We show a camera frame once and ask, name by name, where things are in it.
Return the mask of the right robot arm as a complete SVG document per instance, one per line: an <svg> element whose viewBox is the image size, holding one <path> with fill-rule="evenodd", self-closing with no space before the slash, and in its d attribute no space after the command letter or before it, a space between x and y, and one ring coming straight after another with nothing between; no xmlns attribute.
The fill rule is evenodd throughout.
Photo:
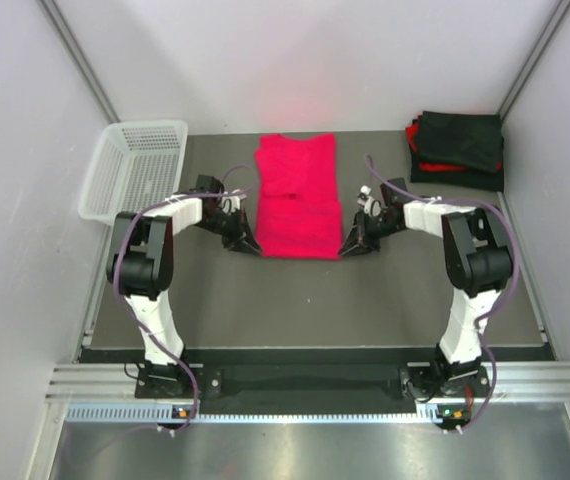
<svg viewBox="0 0 570 480"><path fill-rule="evenodd" d="M490 311L516 270L506 227L489 206L448 203L404 191L401 178L380 185L381 199L362 186L341 258L378 252L381 240L403 231L423 232L442 241L453 297L445 332L429 367L404 374L404 389L427 402L452 396L481 370L482 339Z"/></svg>

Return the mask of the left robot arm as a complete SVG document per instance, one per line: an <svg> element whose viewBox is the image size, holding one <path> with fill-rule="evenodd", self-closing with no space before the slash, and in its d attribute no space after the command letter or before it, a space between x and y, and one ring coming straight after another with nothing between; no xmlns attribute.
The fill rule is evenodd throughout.
<svg viewBox="0 0 570 480"><path fill-rule="evenodd" d="M198 394L169 299L174 238L198 227L219 236L228 251L260 256L262 248L244 207L247 193L246 189L228 191L221 180L201 175L188 191L172 193L138 213L116 215L106 278L143 339L144 360L136 397L169 399Z"/></svg>

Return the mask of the pink t shirt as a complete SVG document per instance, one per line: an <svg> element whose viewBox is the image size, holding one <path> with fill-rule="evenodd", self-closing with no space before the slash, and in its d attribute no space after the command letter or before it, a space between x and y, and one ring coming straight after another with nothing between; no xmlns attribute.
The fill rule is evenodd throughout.
<svg viewBox="0 0 570 480"><path fill-rule="evenodd" d="M336 138L264 135L255 160L260 175L256 238L272 258L336 260L342 206Z"/></svg>

